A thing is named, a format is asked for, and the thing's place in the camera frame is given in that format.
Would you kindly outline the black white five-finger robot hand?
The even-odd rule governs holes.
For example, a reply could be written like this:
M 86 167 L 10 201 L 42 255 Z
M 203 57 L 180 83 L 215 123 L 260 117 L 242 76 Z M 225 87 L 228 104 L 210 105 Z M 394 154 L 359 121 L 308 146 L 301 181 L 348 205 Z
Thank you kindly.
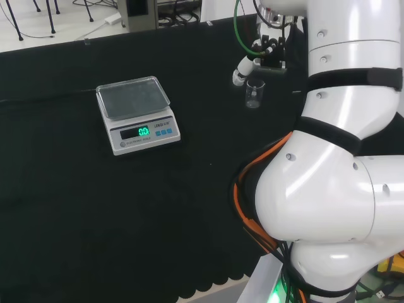
M 260 53 L 246 55 L 238 64 L 232 75 L 232 83 L 235 86 L 243 86 L 247 77 L 254 71 L 271 73 L 284 73 L 286 67 L 285 38 L 270 38 L 262 35 L 254 41 L 252 51 Z

